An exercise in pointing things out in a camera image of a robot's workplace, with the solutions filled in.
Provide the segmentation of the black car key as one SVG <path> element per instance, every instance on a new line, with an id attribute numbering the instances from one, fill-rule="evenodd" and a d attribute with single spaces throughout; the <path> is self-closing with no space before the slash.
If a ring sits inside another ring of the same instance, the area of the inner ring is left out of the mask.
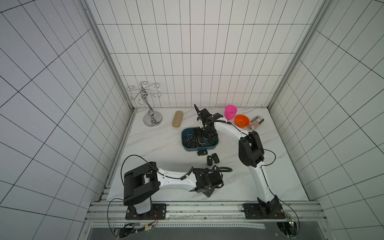
<path id="1" fill-rule="evenodd" d="M 199 157 L 207 156 L 207 155 L 208 155 L 208 151 L 207 151 L 207 150 L 201 150 L 201 151 L 198 151 L 198 152 L 197 152 L 197 155 L 198 155 Z"/>
<path id="2" fill-rule="evenodd" d="M 216 153 L 212 154 L 212 159 L 215 164 L 218 164 L 220 162 L 220 159 Z"/>
<path id="3" fill-rule="evenodd" d="M 207 165 L 212 166 L 213 165 L 213 158 L 212 156 L 207 156 Z"/>

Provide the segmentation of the black car key top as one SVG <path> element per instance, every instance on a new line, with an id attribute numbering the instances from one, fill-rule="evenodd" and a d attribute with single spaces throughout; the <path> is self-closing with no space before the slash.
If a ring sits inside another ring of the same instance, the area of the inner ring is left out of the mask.
<path id="1" fill-rule="evenodd" d="M 197 155 L 198 155 L 199 157 L 207 156 L 207 155 L 208 155 L 208 151 L 207 151 L 207 150 L 201 150 L 201 151 L 198 151 L 198 152 L 197 152 Z"/>

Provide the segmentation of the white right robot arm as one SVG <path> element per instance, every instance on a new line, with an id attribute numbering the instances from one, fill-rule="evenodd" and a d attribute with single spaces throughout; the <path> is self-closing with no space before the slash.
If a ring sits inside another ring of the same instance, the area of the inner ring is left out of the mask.
<path id="1" fill-rule="evenodd" d="M 238 144 L 239 159 L 242 164 L 248 167 L 255 182 L 260 211 L 265 211 L 265 214 L 280 211 L 282 209 L 280 200 L 272 192 L 267 174 L 264 173 L 264 169 L 267 166 L 263 164 L 265 149 L 259 134 L 256 131 L 244 132 L 240 130 L 219 113 L 212 115 L 207 109 L 200 110 L 197 106 L 194 106 L 194 108 L 197 112 L 197 120 L 204 137 L 219 131 L 232 138 Z"/>

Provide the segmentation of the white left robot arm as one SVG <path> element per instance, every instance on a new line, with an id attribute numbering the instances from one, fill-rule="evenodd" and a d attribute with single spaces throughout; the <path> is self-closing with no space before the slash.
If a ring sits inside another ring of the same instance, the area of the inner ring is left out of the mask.
<path id="1" fill-rule="evenodd" d="M 220 168 L 191 167 L 186 173 L 160 169 L 155 162 L 139 166 L 122 177 L 123 203 L 135 207 L 139 215 L 152 210 L 151 197 L 160 190 L 183 190 L 210 197 L 215 189 L 224 186 Z"/>

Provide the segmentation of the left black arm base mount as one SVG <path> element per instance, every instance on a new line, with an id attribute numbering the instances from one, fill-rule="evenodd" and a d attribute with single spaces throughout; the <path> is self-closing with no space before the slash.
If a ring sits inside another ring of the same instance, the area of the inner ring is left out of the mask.
<path id="1" fill-rule="evenodd" d="M 164 220 L 166 218 L 166 204 L 151 204 L 151 206 L 141 208 L 139 205 L 128 206 L 126 220 Z"/>

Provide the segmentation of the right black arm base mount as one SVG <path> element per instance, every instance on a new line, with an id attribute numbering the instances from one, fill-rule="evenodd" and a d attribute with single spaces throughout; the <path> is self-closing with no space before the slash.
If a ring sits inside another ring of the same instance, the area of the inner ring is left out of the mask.
<path id="1" fill-rule="evenodd" d="M 243 204 L 241 211 L 247 220 L 283 220 L 286 215 L 276 195 L 271 201 L 263 202 L 258 198 L 257 203 Z"/>

